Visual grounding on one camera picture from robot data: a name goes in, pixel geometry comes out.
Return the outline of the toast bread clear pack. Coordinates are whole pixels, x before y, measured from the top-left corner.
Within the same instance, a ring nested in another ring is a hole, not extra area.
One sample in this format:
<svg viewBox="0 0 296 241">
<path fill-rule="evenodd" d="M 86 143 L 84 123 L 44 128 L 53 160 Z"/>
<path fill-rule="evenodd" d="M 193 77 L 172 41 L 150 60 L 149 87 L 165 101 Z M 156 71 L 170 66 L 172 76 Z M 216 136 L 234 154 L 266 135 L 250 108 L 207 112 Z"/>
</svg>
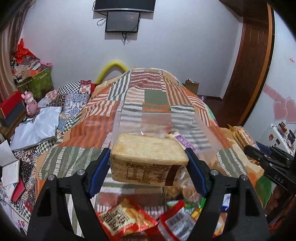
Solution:
<svg viewBox="0 0 296 241">
<path fill-rule="evenodd" d="M 110 153 L 112 179 L 135 185 L 173 186 L 188 162 L 176 140 L 130 133 L 121 133 Z"/>
</svg>

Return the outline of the cracker bag green zip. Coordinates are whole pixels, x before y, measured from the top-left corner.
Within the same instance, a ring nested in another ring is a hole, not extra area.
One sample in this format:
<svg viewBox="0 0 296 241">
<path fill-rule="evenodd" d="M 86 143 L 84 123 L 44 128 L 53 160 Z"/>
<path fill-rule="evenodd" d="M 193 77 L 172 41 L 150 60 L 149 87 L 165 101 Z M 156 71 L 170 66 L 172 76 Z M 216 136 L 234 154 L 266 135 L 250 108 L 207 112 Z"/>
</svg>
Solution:
<svg viewBox="0 0 296 241">
<path fill-rule="evenodd" d="M 183 170 L 180 178 L 173 186 L 163 188 L 163 200 L 183 200 L 185 203 L 200 206 L 203 196 L 199 194 L 190 178 L 187 170 Z"/>
</svg>

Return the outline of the blue white snack bag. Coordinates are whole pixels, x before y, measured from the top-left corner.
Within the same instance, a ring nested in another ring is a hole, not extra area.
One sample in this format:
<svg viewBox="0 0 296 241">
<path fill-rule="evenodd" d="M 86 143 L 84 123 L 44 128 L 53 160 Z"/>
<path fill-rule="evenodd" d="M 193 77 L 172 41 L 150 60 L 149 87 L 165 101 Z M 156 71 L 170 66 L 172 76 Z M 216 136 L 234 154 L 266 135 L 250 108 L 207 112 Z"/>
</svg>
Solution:
<svg viewBox="0 0 296 241">
<path fill-rule="evenodd" d="M 224 194 L 221 211 L 224 212 L 224 211 L 227 211 L 229 209 L 230 198 L 231 198 L 230 193 Z"/>
</svg>

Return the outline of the white wardrobe sliding door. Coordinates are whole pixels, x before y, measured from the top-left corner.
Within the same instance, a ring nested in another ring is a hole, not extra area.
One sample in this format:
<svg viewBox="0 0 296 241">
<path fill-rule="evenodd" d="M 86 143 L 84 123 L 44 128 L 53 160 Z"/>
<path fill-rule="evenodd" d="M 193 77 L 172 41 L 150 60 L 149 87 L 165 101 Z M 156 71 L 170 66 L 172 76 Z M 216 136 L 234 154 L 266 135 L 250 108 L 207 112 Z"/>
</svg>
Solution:
<svg viewBox="0 0 296 241">
<path fill-rule="evenodd" d="M 244 125 L 256 141 L 271 124 L 281 121 L 295 132 L 295 37 L 277 12 L 274 26 L 273 56 L 265 85 Z"/>
</svg>

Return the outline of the open white notebook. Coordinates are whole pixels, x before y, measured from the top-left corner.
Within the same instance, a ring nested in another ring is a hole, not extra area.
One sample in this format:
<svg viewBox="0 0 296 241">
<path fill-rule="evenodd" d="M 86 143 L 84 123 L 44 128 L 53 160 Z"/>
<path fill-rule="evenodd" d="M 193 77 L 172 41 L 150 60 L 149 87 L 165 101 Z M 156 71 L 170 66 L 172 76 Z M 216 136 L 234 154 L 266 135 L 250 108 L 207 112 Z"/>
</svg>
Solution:
<svg viewBox="0 0 296 241">
<path fill-rule="evenodd" d="M 6 187 L 19 182 L 20 161 L 12 153 L 8 141 L 1 143 L 0 148 L 3 171 L 1 181 L 3 187 Z"/>
</svg>

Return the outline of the cream roll snack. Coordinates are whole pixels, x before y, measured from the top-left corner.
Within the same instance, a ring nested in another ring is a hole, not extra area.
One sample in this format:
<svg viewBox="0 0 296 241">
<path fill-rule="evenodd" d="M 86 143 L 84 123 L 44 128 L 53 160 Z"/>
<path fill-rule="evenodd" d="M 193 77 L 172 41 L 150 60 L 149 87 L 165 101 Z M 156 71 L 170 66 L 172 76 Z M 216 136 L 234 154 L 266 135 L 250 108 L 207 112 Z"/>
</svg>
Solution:
<svg viewBox="0 0 296 241">
<path fill-rule="evenodd" d="M 176 140 L 181 147 L 185 150 L 187 148 L 192 149 L 195 151 L 196 149 L 188 142 L 178 131 L 171 131 L 166 134 L 166 138 L 170 140 Z"/>
</svg>

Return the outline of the orange-red chinese snack bag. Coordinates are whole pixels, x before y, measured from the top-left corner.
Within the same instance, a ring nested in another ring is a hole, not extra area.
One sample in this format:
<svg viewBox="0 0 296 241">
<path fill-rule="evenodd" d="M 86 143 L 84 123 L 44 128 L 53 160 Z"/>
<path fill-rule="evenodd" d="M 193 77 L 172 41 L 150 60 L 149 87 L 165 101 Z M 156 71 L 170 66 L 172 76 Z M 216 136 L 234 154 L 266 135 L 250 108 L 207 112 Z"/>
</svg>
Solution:
<svg viewBox="0 0 296 241">
<path fill-rule="evenodd" d="M 97 213 L 98 220 L 110 240 L 141 233 L 158 222 L 135 202 L 125 198 L 117 206 Z"/>
</svg>

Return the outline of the small cardboard box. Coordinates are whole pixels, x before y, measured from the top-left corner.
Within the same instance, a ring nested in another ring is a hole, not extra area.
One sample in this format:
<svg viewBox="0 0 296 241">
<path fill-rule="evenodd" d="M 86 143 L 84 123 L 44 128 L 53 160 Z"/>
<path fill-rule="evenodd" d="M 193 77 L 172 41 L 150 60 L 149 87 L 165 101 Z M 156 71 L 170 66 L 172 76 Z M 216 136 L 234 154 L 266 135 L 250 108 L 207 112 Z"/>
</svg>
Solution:
<svg viewBox="0 0 296 241">
<path fill-rule="evenodd" d="M 193 94 L 197 95 L 198 92 L 198 88 L 199 88 L 199 83 L 198 82 L 194 82 L 190 79 L 187 79 L 185 81 L 185 88 L 189 91 L 191 91 Z"/>
</svg>

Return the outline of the pink plush toy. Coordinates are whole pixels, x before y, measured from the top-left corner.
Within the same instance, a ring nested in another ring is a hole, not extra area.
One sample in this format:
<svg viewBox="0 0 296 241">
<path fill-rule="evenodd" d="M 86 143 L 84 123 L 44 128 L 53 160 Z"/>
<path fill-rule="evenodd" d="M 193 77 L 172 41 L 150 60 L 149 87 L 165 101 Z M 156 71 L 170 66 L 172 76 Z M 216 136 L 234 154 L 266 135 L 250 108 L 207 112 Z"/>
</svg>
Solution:
<svg viewBox="0 0 296 241">
<path fill-rule="evenodd" d="M 39 113 L 39 108 L 36 100 L 34 99 L 33 93 L 25 91 L 21 94 L 22 99 L 26 104 L 26 111 L 29 117 L 34 118 Z"/>
</svg>

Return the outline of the striped patchwork bed quilt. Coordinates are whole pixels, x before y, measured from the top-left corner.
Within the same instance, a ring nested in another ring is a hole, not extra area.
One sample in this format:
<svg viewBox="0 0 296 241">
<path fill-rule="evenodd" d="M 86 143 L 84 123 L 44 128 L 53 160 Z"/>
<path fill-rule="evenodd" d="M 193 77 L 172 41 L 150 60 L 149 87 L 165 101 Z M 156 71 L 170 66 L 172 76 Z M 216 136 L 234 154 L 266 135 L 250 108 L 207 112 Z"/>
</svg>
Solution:
<svg viewBox="0 0 296 241">
<path fill-rule="evenodd" d="M 77 125 L 38 158 L 28 240 L 267 240 L 263 173 L 165 70 L 98 85 Z"/>
</svg>

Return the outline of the green storage box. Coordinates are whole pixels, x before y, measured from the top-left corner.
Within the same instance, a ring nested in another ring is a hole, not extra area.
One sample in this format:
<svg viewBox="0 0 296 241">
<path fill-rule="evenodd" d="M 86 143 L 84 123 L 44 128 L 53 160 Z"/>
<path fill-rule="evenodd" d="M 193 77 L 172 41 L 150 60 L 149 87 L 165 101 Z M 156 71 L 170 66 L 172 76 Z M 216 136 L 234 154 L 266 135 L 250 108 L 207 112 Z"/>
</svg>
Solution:
<svg viewBox="0 0 296 241">
<path fill-rule="evenodd" d="M 48 92 L 54 90 L 51 71 L 51 68 L 47 67 L 35 76 L 20 82 L 16 87 L 22 93 L 25 91 L 32 92 L 34 98 L 39 101 L 45 97 Z"/>
</svg>

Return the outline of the yellow foam arch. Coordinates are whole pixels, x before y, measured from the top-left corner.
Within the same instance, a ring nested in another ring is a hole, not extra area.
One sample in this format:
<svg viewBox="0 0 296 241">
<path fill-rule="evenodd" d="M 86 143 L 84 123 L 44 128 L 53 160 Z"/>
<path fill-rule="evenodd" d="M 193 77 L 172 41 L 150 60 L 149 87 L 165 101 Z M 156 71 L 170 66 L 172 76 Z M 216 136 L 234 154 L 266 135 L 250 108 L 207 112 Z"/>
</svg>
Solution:
<svg viewBox="0 0 296 241">
<path fill-rule="evenodd" d="M 95 80 L 96 84 L 102 83 L 102 81 L 106 78 L 106 76 L 111 73 L 113 70 L 118 70 L 121 73 L 125 73 L 129 69 L 127 66 L 118 60 L 113 60 L 106 64 L 106 66 L 102 69 L 102 71 L 99 73 L 97 79 Z"/>
</svg>

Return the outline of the red plastic bag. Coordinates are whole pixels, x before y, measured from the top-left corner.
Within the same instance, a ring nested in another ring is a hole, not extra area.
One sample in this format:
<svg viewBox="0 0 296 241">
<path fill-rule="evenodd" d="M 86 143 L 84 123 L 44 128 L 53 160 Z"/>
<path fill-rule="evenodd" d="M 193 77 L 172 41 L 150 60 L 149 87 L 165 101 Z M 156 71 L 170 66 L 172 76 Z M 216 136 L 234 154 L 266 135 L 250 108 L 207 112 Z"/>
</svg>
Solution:
<svg viewBox="0 0 296 241">
<path fill-rule="evenodd" d="M 18 64 L 21 64 L 24 58 L 27 56 L 36 58 L 36 56 L 28 48 L 24 47 L 24 42 L 22 38 L 19 44 L 17 45 L 15 59 Z"/>
</svg>

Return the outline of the striped brown curtain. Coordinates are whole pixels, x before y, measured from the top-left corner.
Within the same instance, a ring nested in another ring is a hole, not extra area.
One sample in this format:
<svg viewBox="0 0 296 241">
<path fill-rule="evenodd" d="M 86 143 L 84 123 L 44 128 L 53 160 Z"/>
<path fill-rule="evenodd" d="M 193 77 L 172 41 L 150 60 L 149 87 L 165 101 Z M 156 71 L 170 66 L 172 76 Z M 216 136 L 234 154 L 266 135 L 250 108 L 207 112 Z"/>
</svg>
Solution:
<svg viewBox="0 0 296 241">
<path fill-rule="evenodd" d="M 1 1 L 1 101 L 16 90 L 11 61 L 27 12 L 35 1 Z"/>
</svg>

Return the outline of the small black wall monitor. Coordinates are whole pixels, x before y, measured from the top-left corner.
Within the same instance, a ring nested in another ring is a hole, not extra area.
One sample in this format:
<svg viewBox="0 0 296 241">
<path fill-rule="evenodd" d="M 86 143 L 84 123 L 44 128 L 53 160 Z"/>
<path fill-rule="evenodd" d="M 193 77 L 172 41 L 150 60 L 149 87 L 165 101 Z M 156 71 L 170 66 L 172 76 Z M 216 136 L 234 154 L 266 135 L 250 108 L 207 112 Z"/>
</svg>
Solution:
<svg viewBox="0 0 296 241">
<path fill-rule="evenodd" d="M 137 33 L 140 12 L 109 11 L 106 19 L 106 33 Z"/>
</svg>

